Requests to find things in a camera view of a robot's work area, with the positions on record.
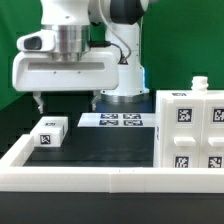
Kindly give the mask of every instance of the white cube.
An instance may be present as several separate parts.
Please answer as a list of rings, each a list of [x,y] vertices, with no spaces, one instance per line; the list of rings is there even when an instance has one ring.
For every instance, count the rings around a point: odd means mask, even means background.
[[[224,168],[224,91],[204,96],[200,167]]]
[[[158,91],[155,167],[198,167],[204,100],[191,91]]]
[[[67,117],[42,117],[31,131],[35,147],[60,147],[68,131]]]

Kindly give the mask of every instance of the white robotic arm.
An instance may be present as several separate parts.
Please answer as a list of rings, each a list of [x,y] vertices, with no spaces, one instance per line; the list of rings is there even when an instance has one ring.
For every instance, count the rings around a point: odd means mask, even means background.
[[[134,24],[149,0],[41,0],[42,30],[17,41],[13,86],[32,91],[112,90],[119,83],[116,48],[91,48],[91,22]]]

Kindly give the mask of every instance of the green backdrop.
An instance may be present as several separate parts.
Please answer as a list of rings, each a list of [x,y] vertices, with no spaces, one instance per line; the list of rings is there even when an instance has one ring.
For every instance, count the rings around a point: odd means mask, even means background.
[[[21,93],[11,84],[18,37],[40,30],[39,0],[0,0],[0,109]],[[102,28],[94,31],[94,39]],[[150,89],[189,89],[195,75],[224,89],[224,1],[159,0],[144,17],[142,64]]]

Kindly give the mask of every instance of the black table surface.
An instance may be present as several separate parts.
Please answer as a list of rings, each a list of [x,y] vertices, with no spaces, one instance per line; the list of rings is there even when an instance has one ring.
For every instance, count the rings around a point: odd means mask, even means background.
[[[153,128],[77,128],[90,93],[43,96],[46,116],[68,116],[61,148],[36,148],[25,166],[151,167]],[[133,104],[99,102],[97,112],[151,113],[154,97]],[[41,115],[31,95],[0,111],[0,157]],[[223,223],[224,194],[0,192],[0,223]]]

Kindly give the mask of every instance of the small white block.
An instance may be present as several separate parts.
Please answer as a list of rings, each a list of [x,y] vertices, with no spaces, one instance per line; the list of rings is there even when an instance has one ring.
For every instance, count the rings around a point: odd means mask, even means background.
[[[212,147],[224,147],[224,138],[209,138],[208,142]]]
[[[196,146],[195,139],[191,137],[174,137],[174,143],[180,147]]]
[[[31,131],[35,147],[60,147],[68,131],[67,117],[42,117]]]

